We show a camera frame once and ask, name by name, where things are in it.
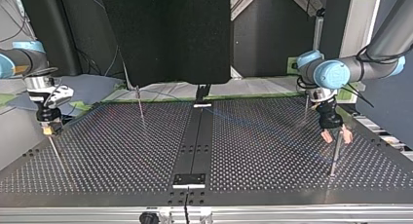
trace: metal pin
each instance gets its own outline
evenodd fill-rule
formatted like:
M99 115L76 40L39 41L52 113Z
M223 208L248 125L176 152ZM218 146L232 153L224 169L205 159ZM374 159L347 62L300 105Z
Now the metal pin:
M54 151L55 154L56 154L56 157L57 157L57 159L58 159L58 162L60 163L61 167L65 170L64 165L63 165L63 161L61 160L60 154L59 154L58 151L57 151L56 145L55 145L55 143L53 142L52 137L51 137L51 136L48 136L48 139L49 139L49 141L51 142L53 151Z
M343 141L343 132L339 131L337 135L336 146L334 149L334 158L333 158L333 163L331 164L330 176L335 176L335 170L337 167L337 161L340 157L340 147L341 147L342 141Z
M135 93L136 99L137 99L137 102L139 103L140 117L142 118L142 121L144 122L142 103L140 101L140 89L138 86L136 86L135 90L136 90L136 93Z

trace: vertical rod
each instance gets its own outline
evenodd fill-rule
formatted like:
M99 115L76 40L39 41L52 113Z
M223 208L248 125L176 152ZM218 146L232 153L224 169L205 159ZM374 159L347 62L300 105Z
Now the vertical rod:
M51 142L53 151L54 151L55 154L56 154L56 157L57 157L57 159L58 159L58 162L60 163L61 167L65 170L64 165L63 165L63 161L61 160L60 154L59 154L58 151L57 151L55 142L53 141L53 139L52 139L50 136L48 136L48 139L49 139L49 141Z
M313 40L313 50L319 49L319 42L321 40L322 24L324 22L324 17L316 18L316 28L314 30L314 40Z
M337 134L336 146L334 149L334 157L333 157L333 163L331 164L330 176L335 176L335 170L337 167L337 161L340 157L340 147L341 147L342 141L343 141L343 132L339 131Z

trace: black cable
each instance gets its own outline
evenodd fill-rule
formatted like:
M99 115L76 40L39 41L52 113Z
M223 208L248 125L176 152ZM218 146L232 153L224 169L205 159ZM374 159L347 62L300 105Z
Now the black cable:
M355 92L353 92L353 91L351 91L347 88L344 88L344 87L341 88L341 89L358 96L360 99L364 100L364 102L366 102L368 105L370 105L372 108L374 108L374 105L367 98L365 98L361 93L359 93L358 91L355 93Z
M413 50L413 45L411 45L410 48L407 51L403 52L403 53L396 54L396 55L393 55L393 56L383 56L383 57L380 57L380 58L372 58L367 52L368 46L369 45L363 47L357 53L357 55L356 55L356 60L357 61L359 61L359 62L373 62L373 63L379 63L379 64L392 64L392 63L394 63L393 60L399 59L402 56L407 55L408 53L410 53ZM367 59L361 58L361 55L367 56Z
M309 20L310 1L311 1L311 0L308 0L308 1L307 1L307 8L306 8L307 21Z
M311 89L316 89L319 86L315 85L315 84L307 84L304 82L303 77L299 76L297 79L297 86L300 87L303 90L311 90Z
M119 71L119 72L116 72L116 73L114 73L114 74L108 75L107 77L114 77L114 76L117 76L117 75L120 75L120 74L124 74L124 73L125 73L124 71Z
M3 113L0 113L0 115L5 115L5 114L9 113L10 111L12 111L12 110L14 110L14 109L16 109L16 107L13 107L13 108L11 108L11 109L9 109L9 110L6 110L6 111L4 111Z
M98 75L102 75L99 66L97 63L85 52L76 48L76 51L82 56L82 58L88 63L88 74L91 74L91 69L96 72Z
M25 20L23 21L23 24L21 25L19 31L16 34L14 34L13 36L10 36L8 38L5 38L3 40L0 40L0 43L9 41L10 39L13 39L13 38L17 37L23 31L24 27L25 27Z

